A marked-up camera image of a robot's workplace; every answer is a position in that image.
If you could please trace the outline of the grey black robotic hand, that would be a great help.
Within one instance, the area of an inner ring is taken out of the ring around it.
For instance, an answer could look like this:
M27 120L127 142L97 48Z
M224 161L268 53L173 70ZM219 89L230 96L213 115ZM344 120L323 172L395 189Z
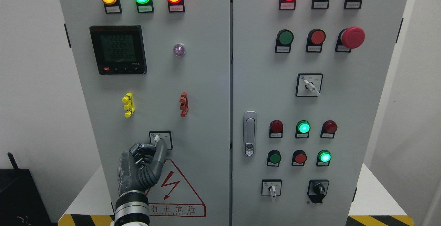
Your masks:
M154 144L135 143L120 155L118 173L118 195L128 191L145 192L155 186L167 156L167 144L156 135Z

